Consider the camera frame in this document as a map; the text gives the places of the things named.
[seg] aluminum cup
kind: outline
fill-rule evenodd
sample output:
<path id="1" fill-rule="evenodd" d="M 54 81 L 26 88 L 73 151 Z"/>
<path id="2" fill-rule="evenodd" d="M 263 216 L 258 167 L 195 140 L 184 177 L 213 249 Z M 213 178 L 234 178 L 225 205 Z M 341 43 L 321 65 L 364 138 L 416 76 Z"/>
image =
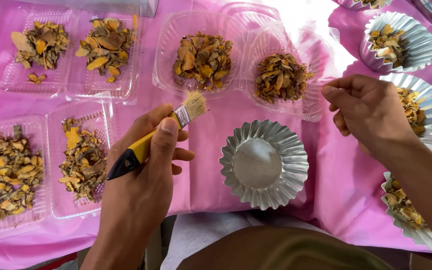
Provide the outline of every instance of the aluminum cup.
<path id="1" fill-rule="evenodd" d="M 385 192 L 387 192 L 391 188 L 391 181 L 393 181 L 393 179 L 389 171 L 384 173 L 384 177 L 386 179 L 386 182 L 383 183 L 381 187 Z M 382 196 L 381 200 L 388 207 L 388 209 L 386 210 L 386 214 L 390 215 L 393 218 L 393 225 L 401 229 L 403 236 L 413 239 L 414 243 L 417 245 L 425 245 L 428 247 L 429 250 L 432 250 L 432 231 L 430 228 L 425 227 L 419 230 L 414 229 L 413 227 L 411 227 L 410 224 L 405 221 L 403 217 L 400 217 L 398 214 L 393 212 L 393 210 L 391 210 L 388 200 L 385 196 Z"/>
<path id="2" fill-rule="evenodd" d="M 405 45 L 410 54 L 402 66 L 393 68 L 393 63 L 384 63 L 384 57 L 376 57 L 376 51 L 370 50 L 372 42 L 369 42 L 369 34 L 374 30 L 381 31 L 389 24 L 394 31 L 404 30 L 402 39 L 408 40 Z M 398 12 L 386 12 L 374 16 L 366 25 L 365 35 L 359 46 L 359 55 L 363 62 L 372 70 L 386 72 L 413 72 L 430 65 L 432 61 L 432 34 L 421 23 L 406 14 Z"/>
<path id="3" fill-rule="evenodd" d="M 344 7 L 345 9 L 353 10 L 353 11 L 363 11 L 363 10 L 374 10 L 374 9 L 380 9 L 384 7 L 385 5 L 391 4 L 393 0 L 377 0 L 372 4 L 363 4 L 363 1 L 357 1 L 354 0 L 337 0 L 340 6 Z"/>
<path id="4" fill-rule="evenodd" d="M 391 73 L 387 76 L 381 76 L 379 79 L 392 82 L 399 88 L 419 92 L 416 102 L 419 103 L 419 108 L 424 110 L 426 120 L 424 120 L 425 130 L 417 136 L 432 150 L 432 85 L 418 77 L 404 73 Z"/>
<path id="5" fill-rule="evenodd" d="M 308 155 L 298 135 L 270 120 L 244 122 L 221 148 L 224 185 L 261 210 L 285 206 L 308 178 Z"/>

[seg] pink tablecloth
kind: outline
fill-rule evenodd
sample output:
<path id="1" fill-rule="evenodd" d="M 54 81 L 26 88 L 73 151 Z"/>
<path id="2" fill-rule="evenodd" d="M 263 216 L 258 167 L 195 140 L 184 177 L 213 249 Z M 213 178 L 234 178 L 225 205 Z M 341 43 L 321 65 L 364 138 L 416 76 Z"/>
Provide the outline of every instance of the pink tablecloth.
<path id="1" fill-rule="evenodd" d="M 337 48 L 340 59 L 359 59 L 358 47 L 363 36 L 364 25 L 375 14 L 398 11 L 413 16 L 432 33 L 431 24 L 405 0 L 394 0 L 381 10 L 353 12 L 339 7 L 331 0 L 288 1 L 258 0 L 256 3 L 272 5 L 279 10 L 283 21 L 291 21 L 295 14 L 311 15 L 319 26 L 338 28 L 341 44 Z M 156 53 L 156 43 L 163 18 L 167 13 L 186 9 L 208 9 L 219 11 L 221 1 L 196 2 L 192 0 L 160 0 L 157 15 L 145 18 L 141 35 L 141 74 L 135 106 L 113 104 L 115 135 L 119 138 L 133 120 L 152 107 L 163 102 L 179 104 L 182 99 L 156 88 L 151 83 L 151 74 Z M 2 28 L 14 16 L 18 2 L 0 0 L 0 46 L 9 37 Z M 363 73 L 377 77 L 356 61 L 341 70 L 345 75 Z M 432 64 L 414 75 L 432 84 Z M 63 97 L 37 99 L 28 95 L 0 93 L 0 119 L 20 114 L 47 114 L 66 102 Z M 244 121 L 270 119 L 287 125 L 297 132 L 308 152 L 309 178 L 304 189 L 289 205 L 280 209 L 285 213 L 309 221 L 335 237 L 357 245 L 378 246 L 415 251 L 427 248 L 415 245 L 401 235 L 392 225 L 381 201 L 384 167 L 364 155 L 354 138 L 343 138 L 334 127 L 332 114 L 325 110 L 318 123 L 298 120 L 284 114 L 262 110 L 240 91 L 220 99 L 208 101 L 210 111 L 189 125 L 190 139 L 182 147 L 194 150 L 197 155 L 192 162 L 182 163 L 184 172 L 174 178 L 174 196 L 169 215 L 190 212 L 229 212 L 247 210 L 248 203 L 230 193 L 223 185 L 218 162 L 222 156 L 220 148 L 226 138 Z M 19 269 L 62 256 L 91 246 L 98 232 L 99 214 L 56 221 L 48 218 L 38 229 L 0 239 L 0 268 Z"/>

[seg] clothing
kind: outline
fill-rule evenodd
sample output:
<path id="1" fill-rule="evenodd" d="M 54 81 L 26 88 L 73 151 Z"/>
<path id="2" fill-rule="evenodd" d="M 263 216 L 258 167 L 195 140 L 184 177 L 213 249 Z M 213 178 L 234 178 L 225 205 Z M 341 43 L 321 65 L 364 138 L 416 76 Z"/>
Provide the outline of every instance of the clothing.
<path id="1" fill-rule="evenodd" d="M 298 218 L 262 211 L 179 215 L 161 266 L 161 270 L 306 268 L 392 269 L 373 254 Z"/>

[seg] hand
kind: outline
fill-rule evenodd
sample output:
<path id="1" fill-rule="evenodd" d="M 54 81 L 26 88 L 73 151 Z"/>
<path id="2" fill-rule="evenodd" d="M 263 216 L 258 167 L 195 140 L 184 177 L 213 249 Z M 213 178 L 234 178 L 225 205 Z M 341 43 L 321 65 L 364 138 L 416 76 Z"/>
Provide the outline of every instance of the hand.
<path id="1" fill-rule="evenodd" d="M 388 142 L 420 144 L 406 119 L 393 83 L 353 74 L 322 87 L 333 121 L 343 136 L 352 134 L 361 149 L 377 157 Z"/>
<path id="2" fill-rule="evenodd" d="M 151 234 L 167 215 L 173 195 L 173 175 L 182 172 L 171 161 L 195 158 L 193 151 L 176 148 L 176 142 L 188 139 L 189 133 L 178 132 L 177 122 L 167 118 L 172 110 L 171 104 L 165 104 L 140 116 L 109 150 L 108 170 L 131 144 L 157 126 L 143 169 L 106 181 L 99 234 L 117 229 L 130 238 L 136 228 Z"/>

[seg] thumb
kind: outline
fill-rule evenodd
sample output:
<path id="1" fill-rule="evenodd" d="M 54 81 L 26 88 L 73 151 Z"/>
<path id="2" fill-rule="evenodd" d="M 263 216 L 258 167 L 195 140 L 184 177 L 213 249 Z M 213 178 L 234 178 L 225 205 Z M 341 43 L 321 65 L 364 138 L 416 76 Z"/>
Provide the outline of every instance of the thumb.
<path id="1" fill-rule="evenodd" d="M 321 90 L 322 96 L 329 101 L 329 103 L 338 107 L 344 114 L 345 111 L 352 110 L 356 104 L 360 102 L 358 98 L 348 94 L 345 90 L 336 88 L 334 86 L 323 86 Z"/>
<path id="2" fill-rule="evenodd" d="M 178 140 L 178 123 L 166 117 L 161 121 L 151 139 L 148 165 L 158 163 L 158 166 L 169 166 L 173 159 L 174 149 Z"/>

